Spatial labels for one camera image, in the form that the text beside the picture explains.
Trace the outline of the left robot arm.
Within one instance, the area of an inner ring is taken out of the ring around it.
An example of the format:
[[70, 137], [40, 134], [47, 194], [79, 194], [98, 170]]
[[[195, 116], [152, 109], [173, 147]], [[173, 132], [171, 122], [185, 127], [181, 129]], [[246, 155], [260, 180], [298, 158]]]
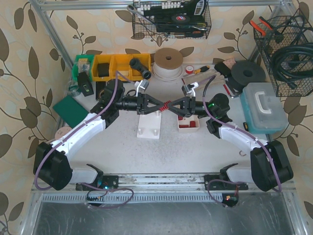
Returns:
[[44, 181], [48, 188], [55, 190], [61, 190], [68, 184], [98, 184], [102, 171], [91, 164], [71, 166], [74, 155], [95, 135], [107, 129], [118, 118], [120, 110], [147, 115], [157, 112], [164, 105], [148, 94], [137, 93], [130, 96], [124, 92], [121, 80], [110, 80], [98, 103], [77, 126], [60, 139], [37, 146], [33, 173], [34, 184], [38, 190], [43, 190], [38, 185], [38, 180]]

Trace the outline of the white spring tray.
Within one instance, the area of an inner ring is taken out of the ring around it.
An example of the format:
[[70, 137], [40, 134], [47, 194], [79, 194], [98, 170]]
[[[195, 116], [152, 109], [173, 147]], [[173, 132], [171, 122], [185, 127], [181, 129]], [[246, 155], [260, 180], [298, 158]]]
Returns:
[[194, 133], [200, 127], [198, 116], [192, 115], [190, 117], [178, 116], [178, 132], [179, 133]]

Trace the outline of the white peg base plate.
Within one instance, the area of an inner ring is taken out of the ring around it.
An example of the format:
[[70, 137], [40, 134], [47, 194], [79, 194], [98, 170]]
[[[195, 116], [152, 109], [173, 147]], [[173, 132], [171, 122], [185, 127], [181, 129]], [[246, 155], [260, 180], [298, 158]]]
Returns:
[[137, 137], [142, 139], [159, 139], [161, 127], [161, 112], [156, 111], [139, 116]]

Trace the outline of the large red spring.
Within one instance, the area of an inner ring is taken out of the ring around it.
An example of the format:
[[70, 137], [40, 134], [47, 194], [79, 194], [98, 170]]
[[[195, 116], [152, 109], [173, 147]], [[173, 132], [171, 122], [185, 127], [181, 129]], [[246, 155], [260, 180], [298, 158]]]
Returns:
[[169, 104], [170, 102], [171, 102], [170, 100], [164, 102], [163, 106], [159, 108], [159, 111], [160, 111], [160, 112], [163, 112], [163, 111], [168, 110], [168, 109], [169, 109], [168, 104]]

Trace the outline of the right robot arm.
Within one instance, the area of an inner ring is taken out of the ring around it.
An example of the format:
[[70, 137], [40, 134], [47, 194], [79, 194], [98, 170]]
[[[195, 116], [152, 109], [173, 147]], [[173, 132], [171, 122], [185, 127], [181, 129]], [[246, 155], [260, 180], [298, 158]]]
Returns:
[[272, 189], [281, 192], [282, 184], [293, 178], [293, 170], [281, 142], [259, 139], [238, 127], [227, 115], [230, 106], [225, 94], [218, 93], [209, 102], [186, 96], [167, 106], [180, 117], [209, 117], [206, 125], [210, 134], [249, 155], [247, 166], [233, 164], [225, 168], [225, 183], [254, 183], [262, 191]]

